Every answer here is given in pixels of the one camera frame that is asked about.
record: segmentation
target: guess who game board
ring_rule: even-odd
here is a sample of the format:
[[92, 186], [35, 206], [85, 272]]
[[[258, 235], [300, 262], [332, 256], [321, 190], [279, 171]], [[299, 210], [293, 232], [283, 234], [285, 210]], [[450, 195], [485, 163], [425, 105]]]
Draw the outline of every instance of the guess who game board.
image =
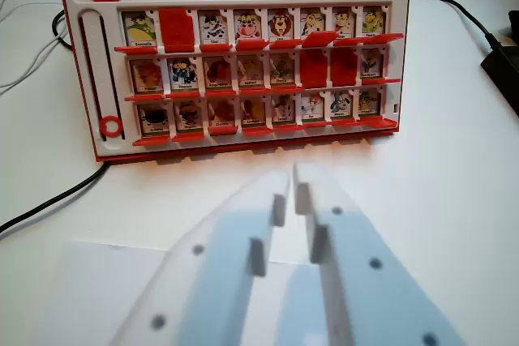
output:
[[409, 0], [65, 0], [98, 160], [398, 131]]

